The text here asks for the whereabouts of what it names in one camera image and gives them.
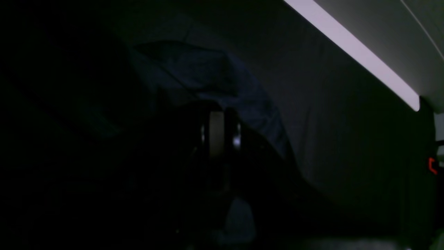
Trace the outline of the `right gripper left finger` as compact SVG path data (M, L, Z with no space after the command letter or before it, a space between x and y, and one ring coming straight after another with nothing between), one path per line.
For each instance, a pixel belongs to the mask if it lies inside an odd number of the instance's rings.
M187 105L143 129L138 193L161 206L217 206L225 199L225 112Z

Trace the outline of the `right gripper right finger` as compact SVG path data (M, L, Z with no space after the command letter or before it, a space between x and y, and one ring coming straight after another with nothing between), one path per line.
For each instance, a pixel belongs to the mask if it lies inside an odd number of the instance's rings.
M302 176L289 142L281 155L260 133L225 110L240 132L232 184L249 202L259 226L345 226L347 215Z

